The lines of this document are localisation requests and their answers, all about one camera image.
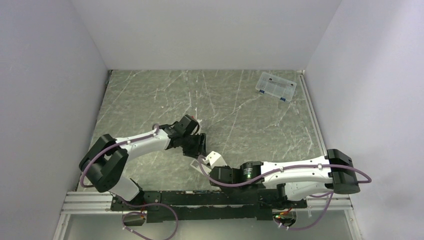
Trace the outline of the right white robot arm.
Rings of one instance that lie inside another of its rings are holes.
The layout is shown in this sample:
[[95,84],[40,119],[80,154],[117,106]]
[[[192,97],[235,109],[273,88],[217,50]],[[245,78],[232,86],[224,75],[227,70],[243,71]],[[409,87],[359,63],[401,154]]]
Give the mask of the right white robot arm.
[[229,194],[275,190],[276,203],[282,208],[315,194],[360,192],[352,159],[338,149],[309,160],[248,161],[238,168],[228,166],[219,153],[212,151],[201,162],[211,168],[207,174],[212,186]]

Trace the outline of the white remote control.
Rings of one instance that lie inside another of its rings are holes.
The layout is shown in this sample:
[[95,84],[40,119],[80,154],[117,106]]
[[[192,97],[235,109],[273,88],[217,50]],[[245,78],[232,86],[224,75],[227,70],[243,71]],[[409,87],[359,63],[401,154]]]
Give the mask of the white remote control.
[[196,171],[200,171],[201,170],[200,167],[199,167],[199,163],[196,160],[193,160],[190,163],[190,167],[193,168],[193,169],[195,169]]

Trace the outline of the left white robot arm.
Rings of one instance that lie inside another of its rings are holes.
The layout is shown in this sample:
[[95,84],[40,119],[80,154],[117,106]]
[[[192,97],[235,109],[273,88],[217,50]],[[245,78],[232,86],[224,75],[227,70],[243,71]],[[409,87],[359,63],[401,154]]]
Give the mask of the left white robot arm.
[[83,188],[112,193],[131,210],[144,203],[144,191],[134,180],[123,175],[126,164],[149,153],[181,148],[186,157],[196,159],[206,154],[206,134],[200,124],[186,114],[172,124],[152,126],[151,131],[129,137],[100,136],[79,163]]

